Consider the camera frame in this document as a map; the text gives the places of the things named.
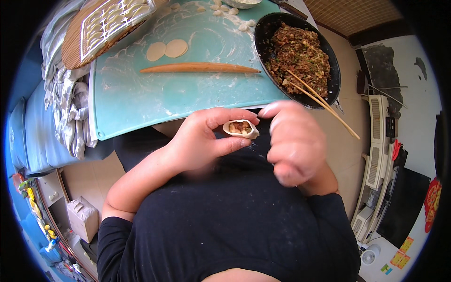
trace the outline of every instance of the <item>black frying pan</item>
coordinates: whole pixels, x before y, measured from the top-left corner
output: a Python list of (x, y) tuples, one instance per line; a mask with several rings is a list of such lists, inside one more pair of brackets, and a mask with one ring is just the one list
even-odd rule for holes
[(331, 46), (324, 38), (324, 36), (319, 33), (319, 31), (314, 28), (311, 24), (307, 23), (305, 20), (287, 13), (271, 13), (264, 15), (257, 23), (254, 31), (254, 44), (255, 49), (262, 63), (263, 69), (266, 74), (272, 80), (272, 82), (289, 98), (303, 104), (307, 108), (315, 110), (323, 110), (324, 108), (316, 103), (312, 98), (305, 94), (289, 94), (284, 87), (280, 86), (274, 78), (269, 74), (266, 69), (265, 63), (269, 61), (270, 58), (275, 58), (274, 46), (271, 46), (271, 38), (274, 33), (282, 26), (282, 23), (294, 28), (308, 28), (310, 31), (314, 31), (318, 34), (318, 39), (320, 42), (321, 50), (324, 51), (329, 56), (329, 64), (331, 65), (331, 79), (327, 82), (328, 97), (325, 98), (329, 105), (332, 105), (338, 98), (338, 93), (340, 92), (341, 77), (340, 68), (338, 66), (337, 58), (332, 50)]

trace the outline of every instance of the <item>bowl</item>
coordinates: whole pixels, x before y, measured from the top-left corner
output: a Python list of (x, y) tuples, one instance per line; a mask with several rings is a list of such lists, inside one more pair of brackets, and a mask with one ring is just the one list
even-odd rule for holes
[(262, 0), (222, 0), (227, 5), (238, 8), (238, 9), (250, 9), (255, 5), (259, 4)]
[(314, 110), (323, 110), (324, 108), (316, 103), (312, 98), (305, 94), (290, 94), (286, 91), (284, 87), (279, 85), (274, 78), (269, 73), (265, 66), (265, 63), (269, 61), (270, 58), (275, 58), (276, 54), (274, 51), (274, 46), (271, 45), (271, 38), (274, 33), (282, 26), (282, 23), (294, 28), (308, 28), (309, 31), (314, 31), (318, 34), (318, 39), (320, 42), (320, 48), (329, 56), (329, 64), (331, 65), (330, 75), (331, 78), (327, 82), (327, 98), (324, 98), (329, 105), (332, 105), (338, 98), (338, 93), (340, 92), (341, 77), (340, 68), (338, 66), (338, 61), (332, 50), (330, 44), (324, 38), (324, 36), (311, 24), (302, 18), (297, 16), (287, 14), (287, 13), (271, 13), (264, 15), (259, 21), (254, 30), (254, 45), (257, 50), (258, 57), (262, 63), (263, 69), (269, 76), (271, 81), (289, 98), (301, 103), (305, 107)]

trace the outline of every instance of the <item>plastic dumpling tray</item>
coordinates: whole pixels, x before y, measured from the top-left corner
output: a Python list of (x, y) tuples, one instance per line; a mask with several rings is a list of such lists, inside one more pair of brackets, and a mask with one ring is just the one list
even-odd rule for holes
[(153, 0), (108, 0), (90, 13), (82, 23), (80, 58), (92, 58), (108, 41), (155, 12)]

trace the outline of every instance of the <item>sticker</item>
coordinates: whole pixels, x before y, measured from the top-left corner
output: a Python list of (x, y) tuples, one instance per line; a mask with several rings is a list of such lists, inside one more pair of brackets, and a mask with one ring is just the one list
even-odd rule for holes
[(404, 257), (401, 259), (401, 261), (398, 262), (397, 267), (399, 269), (402, 269), (406, 263), (409, 261), (410, 257), (408, 255), (404, 255)]
[(381, 268), (381, 271), (385, 273), (385, 275), (388, 275), (391, 271), (392, 268), (388, 266), (388, 264), (385, 264), (384, 267)]
[(407, 253), (407, 250), (410, 248), (413, 242), (414, 240), (412, 238), (407, 237), (404, 243), (402, 243), (402, 246), (399, 248), (399, 250), (404, 254)]
[(394, 266), (398, 265), (401, 259), (404, 257), (404, 254), (400, 251), (397, 251), (395, 256), (391, 259), (390, 263)]
[(426, 214), (426, 223), (424, 225), (424, 231), (429, 233), (434, 222), (435, 215), (438, 209), (438, 202), (440, 200), (440, 194), (442, 192), (442, 185), (437, 178), (431, 181), (429, 189), (424, 200), (424, 210)]

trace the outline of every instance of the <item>television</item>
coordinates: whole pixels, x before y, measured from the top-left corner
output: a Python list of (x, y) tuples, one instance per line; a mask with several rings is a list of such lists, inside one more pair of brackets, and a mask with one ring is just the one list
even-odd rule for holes
[(398, 167), (387, 209), (377, 228), (377, 233), (398, 249), (417, 220), (430, 182), (427, 176)]

